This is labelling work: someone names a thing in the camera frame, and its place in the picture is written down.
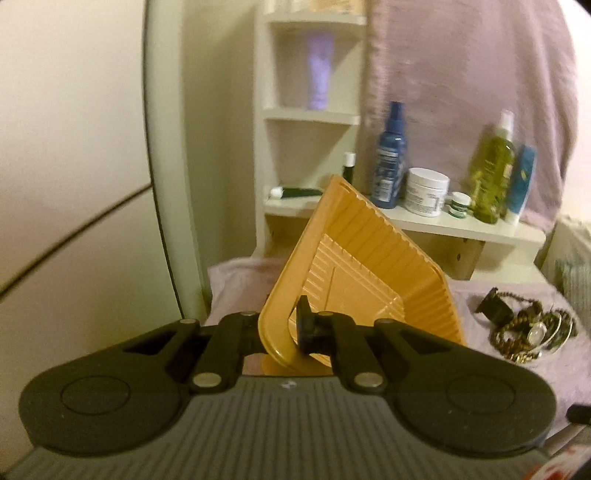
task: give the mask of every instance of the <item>white jar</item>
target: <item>white jar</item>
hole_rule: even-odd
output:
[[[423,217],[436,217],[441,214],[448,188],[449,178],[443,173],[427,168],[411,168],[404,206]]]

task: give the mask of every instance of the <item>pink towel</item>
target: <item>pink towel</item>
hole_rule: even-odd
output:
[[[371,189],[388,102],[406,102],[411,166],[459,189],[485,125],[515,114],[538,150],[523,219],[546,232],[560,208],[577,131],[576,66],[557,0],[374,0],[356,175]]]

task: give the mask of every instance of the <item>black mount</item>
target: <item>black mount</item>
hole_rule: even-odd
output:
[[[243,359],[265,353],[258,313],[217,326],[181,320],[53,368],[22,392],[21,420],[36,445],[96,456],[146,443],[170,428],[194,395],[231,389]],[[358,326],[297,303],[298,347],[329,355],[348,390],[380,395],[415,435],[457,455],[520,453],[545,438],[551,388],[529,370],[396,320]]]

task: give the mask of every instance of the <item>blue tube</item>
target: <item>blue tube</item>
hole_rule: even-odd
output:
[[[513,167],[513,174],[509,183],[509,193],[506,197],[507,212],[505,214],[505,221],[511,225],[517,225],[519,223],[519,218],[525,208],[527,197],[530,194],[534,169],[535,149],[524,145]]]

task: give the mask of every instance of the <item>green bottle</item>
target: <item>green bottle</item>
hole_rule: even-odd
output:
[[[482,222],[497,223],[505,204],[505,193],[515,161],[512,138],[513,113],[503,110],[495,135],[479,152],[476,169],[472,173],[472,212]]]

